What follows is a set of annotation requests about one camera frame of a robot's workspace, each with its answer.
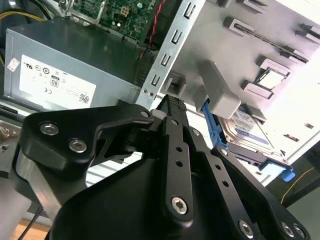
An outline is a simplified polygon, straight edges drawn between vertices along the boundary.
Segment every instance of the yellow cable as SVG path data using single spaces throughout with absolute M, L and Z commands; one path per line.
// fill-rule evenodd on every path
M 315 167 L 310 168 L 309 170 L 305 171 L 292 185 L 291 187 L 289 187 L 288 191 L 285 192 L 285 194 L 283 194 L 282 199 L 281 199 L 281 204 L 284 202 L 286 195 L 290 192 L 290 190 L 294 187 L 294 185 L 303 178 L 304 175 L 306 175 L 308 172 L 310 172 L 311 170 L 315 169 Z
M 23 15 L 23 16 L 26 16 L 26 17 L 29 17 L 31 19 L 34 19 L 38 22 L 43 22 L 44 20 L 38 16 L 35 16 L 33 14 L 29 14 L 29 13 L 26 13 L 26 12 L 19 12 L 19 11 L 7 11 L 7 12 L 4 12 L 2 14 L 0 14 L 0 20 L 9 16 L 9 15 L 14 15 L 14 14 L 18 14 L 18 15 Z
M 4 60 L 2 59 L 2 57 L 1 57 L 1 56 L 0 56 L 0 62 L 1 62 L 1 64 L 3 65 L 3 67 L 5 67 Z

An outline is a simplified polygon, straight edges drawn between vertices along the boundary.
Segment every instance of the gray plastic part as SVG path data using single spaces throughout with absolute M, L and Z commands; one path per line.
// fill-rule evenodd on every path
M 241 104 L 240 99 L 228 87 L 216 64 L 205 60 L 199 65 L 206 93 L 209 97 L 209 110 L 212 114 L 229 119 Z
M 301 27 L 304 30 L 311 32 L 312 35 L 319 35 L 320 36 L 320 28 L 318 28 L 318 27 L 310 26 L 310 25 L 306 25 L 306 24 L 302 24 Z
M 170 94 L 181 97 L 187 86 L 186 76 L 181 75 L 175 71 L 170 71 L 166 78 L 162 91 L 164 94 Z
M 258 61 L 256 64 L 261 69 L 264 69 L 264 70 L 273 69 L 273 70 L 277 71 L 278 73 L 281 73 L 286 76 L 288 76 L 292 72 L 290 68 L 283 66 L 280 63 L 277 63 L 276 61 L 273 61 L 273 60 L 266 58 L 266 57 L 261 59 L 261 61 Z
M 298 50 L 295 50 L 292 47 L 286 46 L 285 49 L 288 50 L 291 53 L 297 54 L 297 55 L 299 55 L 301 57 L 304 57 L 305 59 L 308 59 L 302 52 L 300 52 Z M 300 61 L 299 59 L 291 56 L 290 54 L 288 54 L 288 53 L 286 53 L 284 51 L 282 51 L 280 53 L 280 55 L 285 57 L 285 58 L 287 58 L 287 59 L 289 59 L 289 60 L 291 60 L 291 61 L 293 61 L 293 62 L 295 62 L 295 63 L 297 63 L 297 64 L 305 64 L 303 61 Z
M 256 85 L 248 80 L 245 80 L 241 85 L 241 88 L 246 93 L 252 94 L 262 100 L 270 100 L 274 94 L 272 91 L 269 91 L 259 85 Z
M 196 111 L 199 113 L 202 110 L 203 105 L 209 99 L 206 88 L 204 85 L 201 85 L 195 92 L 193 96 L 193 102 Z
M 250 114 L 251 117 L 258 119 L 258 120 L 262 121 L 263 123 L 265 121 L 267 121 L 266 117 L 259 109 L 255 108 L 253 106 L 249 106 L 247 104 L 245 105 L 245 109 L 247 110 L 248 114 Z
M 228 8 L 231 4 L 232 0 L 218 0 L 218 5 L 222 8 Z
M 261 6 L 265 6 L 264 3 L 260 3 L 260 1 L 252 1 L 252 0 L 239 0 L 239 3 L 242 3 L 245 7 L 249 8 L 250 10 L 254 11 L 258 14 L 264 14 L 266 10 Z
M 320 44 L 320 36 L 314 36 L 308 32 L 305 31 L 296 31 L 296 34 L 303 37 L 304 39 L 307 39 L 308 41 L 314 43 L 314 44 Z
M 248 29 L 248 30 L 251 30 L 251 31 L 254 31 L 255 29 L 251 26 L 249 26 L 248 24 L 245 24 L 244 22 L 238 20 L 238 19 L 235 19 L 233 17 L 226 17 L 224 22 L 223 22 L 223 26 L 228 28 L 229 30 L 231 30 L 232 32 L 236 33 L 237 35 L 241 36 L 241 37 L 250 37 L 250 35 L 246 34 L 245 32 L 235 28 L 235 24 L 239 24 L 241 25 L 242 27 Z

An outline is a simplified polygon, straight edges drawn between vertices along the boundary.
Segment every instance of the electronic component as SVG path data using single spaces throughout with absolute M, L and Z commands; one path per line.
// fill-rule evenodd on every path
M 126 8 L 125 6 L 123 6 L 123 7 L 121 8 L 120 13 L 121 13 L 123 16 L 127 17 L 128 14 L 129 14 L 129 9 Z
M 140 42 L 147 33 L 147 23 L 153 20 L 154 5 L 154 0 L 108 0 L 104 6 L 100 0 L 74 0 L 72 8 L 85 16 L 97 19 L 103 7 L 99 16 L 99 25 L 102 28 L 114 30 Z
M 272 145 L 259 121 L 247 114 L 245 108 L 240 107 L 230 119 L 214 117 L 222 129 L 221 138 L 238 159 L 257 167 L 269 160 L 289 166 L 281 151 Z
M 52 35 L 39 34 L 44 31 Z M 134 103 L 139 95 L 142 84 L 134 77 L 141 50 L 135 44 L 63 18 L 7 32 L 6 57 L 20 62 L 12 71 L 6 68 L 7 98 L 47 111 L 112 106 L 119 99 Z
M 267 71 L 262 74 L 261 77 L 257 80 L 257 84 L 263 86 L 269 90 L 273 89 L 277 85 L 279 85 L 286 76 L 274 71 L 272 69 L 268 69 Z

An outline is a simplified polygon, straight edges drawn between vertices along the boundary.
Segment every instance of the circuit board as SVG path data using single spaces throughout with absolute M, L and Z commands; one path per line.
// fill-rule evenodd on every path
M 105 0 L 99 24 L 140 42 L 146 25 L 152 18 L 155 2 L 156 0 Z M 75 0 L 73 9 L 96 19 L 101 3 L 101 0 Z

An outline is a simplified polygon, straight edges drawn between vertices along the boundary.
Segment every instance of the cable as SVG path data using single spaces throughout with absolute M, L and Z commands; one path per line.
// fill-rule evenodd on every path
M 3 67 L 5 67 L 5 58 L 1 52 L 0 52 L 0 63 L 3 65 Z
M 26 5 L 25 5 L 24 0 L 20 0 L 20 6 L 21 6 L 23 11 L 26 11 Z M 31 20 L 27 16 L 24 16 L 24 17 L 25 17 L 26 23 L 30 24 Z
M 161 9 L 162 9 L 162 7 L 163 7 L 163 5 L 164 5 L 164 3 L 165 3 L 166 1 L 167 1 L 167 0 L 162 0 L 162 2 L 159 4 L 159 7 L 158 7 L 158 9 L 157 9 L 157 11 L 156 11 L 156 14 L 154 15 L 152 33 L 151 33 L 151 35 L 150 35 L 150 37 L 149 37 L 149 48 L 152 47 L 152 38 L 153 38 L 153 36 L 156 34 L 156 26 L 157 26 L 157 23 L 158 23 L 158 16 L 159 16 L 159 14 L 160 14 L 160 12 L 161 12 Z
M 24 230 L 23 233 L 20 235 L 20 237 L 18 238 L 18 240 L 23 240 L 23 239 L 24 239 L 25 235 L 27 234 L 27 232 L 29 231 L 29 229 L 32 227 L 32 225 L 35 223 L 35 221 L 36 221 L 37 218 L 40 216 L 40 214 L 43 212 L 43 210 L 44 210 L 44 209 L 42 208 L 42 206 L 40 206 L 40 207 L 36 210 L 36 212 L 35 212 L 32 220 L 29 222 L 28 226 L 26 226 L 25 230 Z
M 43 22 L 44 20 L 36 15 L 33 15 L 31 13 L 27 13 L 27 12 L 23 12 L 23 11 L 6 11 L 0 14 L 0 20 L 4 19 L 5 17 L 9 16 L 9 15 L 14 15 L 14 14 L 18 14 L 18 15 L 22 15 L 22 16 L 27 16 L 31 19 L 34 19 L 36 21 L 39 22 Z
M 281 204 L 284 202 L 286 195 L 290 192 L 290 190 L 294 187 L 294 185 L 303 178 L 304 175 L 306 175 L 308 172 L 311 170 L 315 169 L 315 167 L 310 168 L 309 170 L 305 171 L 292 185 L 289 187 L 289 189 L 283 194 L 282 199 L 281 199 Z
M 42 18 L 40 18 L 40 17 L 38 17 L 36 15 L 33 15 L 31 13 L 28 13 L 28 12 L 25 12 L 25 11 L 19 10 L 19 9 L 8 9 L 6 11 L 1 12 L 0 13 L 0 21 L 2 19 L 4 19 L 5 17 L 10 16 L 10 15 L 14 15 L 14 14 L 22 15 L 22 16 L 34 19 L 36 21 L 39 21 L 39 22 L 43 22 L 44 21 Z M 4 58 L 4 56 L 2 54 L 0 55 L 0 63 L 3 65 L 3 67 L 5 67 L 5 58 Z
M 36 5 L 41 10 L 41 12 L 46 17 L 46 19 L 48 19 L 48 20 L 52 19 L 49 10 L 47 9 L 47 7 L 44 4 L 42 4 L 38 0 L 29 0 L 29 1 L 31 3 L 33 3 L 34 5 Z

